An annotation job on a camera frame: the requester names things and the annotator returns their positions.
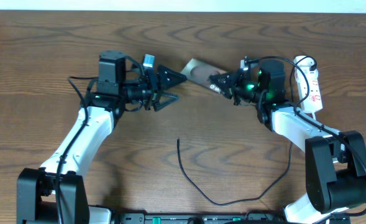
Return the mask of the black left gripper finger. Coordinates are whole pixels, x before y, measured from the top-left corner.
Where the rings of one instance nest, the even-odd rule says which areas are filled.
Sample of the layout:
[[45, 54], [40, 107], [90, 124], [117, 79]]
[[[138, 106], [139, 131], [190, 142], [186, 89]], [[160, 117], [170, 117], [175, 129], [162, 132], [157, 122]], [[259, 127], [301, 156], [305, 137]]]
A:
[[177, 100], [179, 100], [178, 95], [173, 93], [163, 92], [162, 94], [158, 94], [153, 101], [154, 111], [160, 111]]
[[159, 77], [159, 87], [161, 90], [170, 89], [187, 81], [186, 75], [171, 70], [164, 65], [159, 65], [157, 67], [157, 72]]

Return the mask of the Galaxy S25 Ultra smartphone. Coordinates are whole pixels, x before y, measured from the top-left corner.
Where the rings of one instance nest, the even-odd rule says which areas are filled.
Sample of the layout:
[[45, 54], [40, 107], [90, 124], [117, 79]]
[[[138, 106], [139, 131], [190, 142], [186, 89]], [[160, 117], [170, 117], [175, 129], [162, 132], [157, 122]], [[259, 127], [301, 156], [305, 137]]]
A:
[[205, 89], [211, 90], [217, 94], [224, 94], [224, 92], [216, 84], [211, 83], [209, 77], [211, 75], [224, 74], [226, 73], [225, 70], [192, 58], [180, 73], [185, 75], [189, 81], [200, 85]]

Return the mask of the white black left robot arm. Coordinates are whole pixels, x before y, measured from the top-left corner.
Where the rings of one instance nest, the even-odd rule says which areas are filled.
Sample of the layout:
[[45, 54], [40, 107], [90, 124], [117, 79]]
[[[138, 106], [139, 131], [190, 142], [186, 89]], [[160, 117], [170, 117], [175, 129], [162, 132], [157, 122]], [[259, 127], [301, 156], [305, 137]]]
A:
[[110, 208], [90, 205], [84, 178], [103, 141], [114, 131], [128, 104], [160, 111], [178, 96], [169, 93], [186, 75], [146, 54], [137, 62], [127, 54], [99, 54], [98, 76], [88, 78], [86, 93], [78, 93], [77, 119], [58, 149], [38, 169], [25, 168], [17, 179], [17, 223], [119, 223]]

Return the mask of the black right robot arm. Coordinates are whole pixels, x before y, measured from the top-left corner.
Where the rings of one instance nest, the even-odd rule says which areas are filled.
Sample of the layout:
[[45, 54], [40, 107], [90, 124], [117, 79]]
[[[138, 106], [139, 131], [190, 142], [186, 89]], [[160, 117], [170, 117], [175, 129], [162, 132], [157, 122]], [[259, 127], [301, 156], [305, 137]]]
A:
[[357, 131], [341, 132], [314, 118], [323, 106], [317, 62], [297, 56], [290, 81], [299, 102], [285, 97], [285, 58], [244, 59], [236, 72], [209, 81], [235, 105], [254, 103], [258, 120], [305, 153], [306, 193], [284, 209], [289, 223], [332, 223], [366, 214], [366, 147]]

